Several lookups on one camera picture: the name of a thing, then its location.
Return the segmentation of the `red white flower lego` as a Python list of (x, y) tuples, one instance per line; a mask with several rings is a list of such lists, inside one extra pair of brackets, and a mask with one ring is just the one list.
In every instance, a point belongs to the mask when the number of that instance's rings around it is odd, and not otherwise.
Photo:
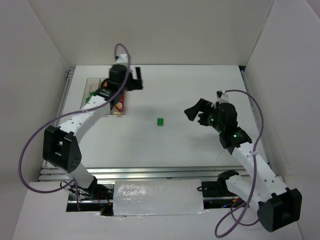
[(122, 112), (124, 110), (124, 103), (120, 101), (114, 107), (117, 111)]

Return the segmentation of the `green lego plate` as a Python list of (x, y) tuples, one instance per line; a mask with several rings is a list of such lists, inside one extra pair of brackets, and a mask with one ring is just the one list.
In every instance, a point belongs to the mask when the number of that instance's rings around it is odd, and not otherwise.
[(88, 103), (93, 95), (94, 95), (94, 92), (93, 92), (93, 91), (90, 92), (90, 93), (88, 94), (88, 97), (85, 99), (85, 103)]

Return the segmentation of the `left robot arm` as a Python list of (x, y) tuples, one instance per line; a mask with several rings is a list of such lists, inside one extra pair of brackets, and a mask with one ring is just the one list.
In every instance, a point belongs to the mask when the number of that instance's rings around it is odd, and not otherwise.
[(114, 64), (109, 76), (94, 91), (89, 101), (59, 126), (48, 126), (44, 131), (42, 157), (51, 165), (62, 169), (79, 188), (92, 198), (106, 188), (81, 163), (80, 142), (86, 132), (107, 112), (118, 104), (126, 91), (142, 90), (140, 67), (135, 69), (137, 78), (123, 64)]

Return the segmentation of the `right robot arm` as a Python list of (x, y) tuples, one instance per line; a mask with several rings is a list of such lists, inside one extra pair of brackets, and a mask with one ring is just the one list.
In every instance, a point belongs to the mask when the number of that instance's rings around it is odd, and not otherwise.
[(219, 134), (222, 147), (236, 158), (252, 178), (251, 187), (239, 173), (229, 170), (219, 178), (223, 187), (250, 201), (249, 207), (256, 211), (261, 225), (274, 232), (300, 219), (302, 194), (290, 189), (254, 150), (249, 135), (238, 126), (237, 111), (229, 102), (212, 103), (201, 98), (194, 106), (184, 111), (190, 121), (198, 117), (202, 126), (210, 126)]

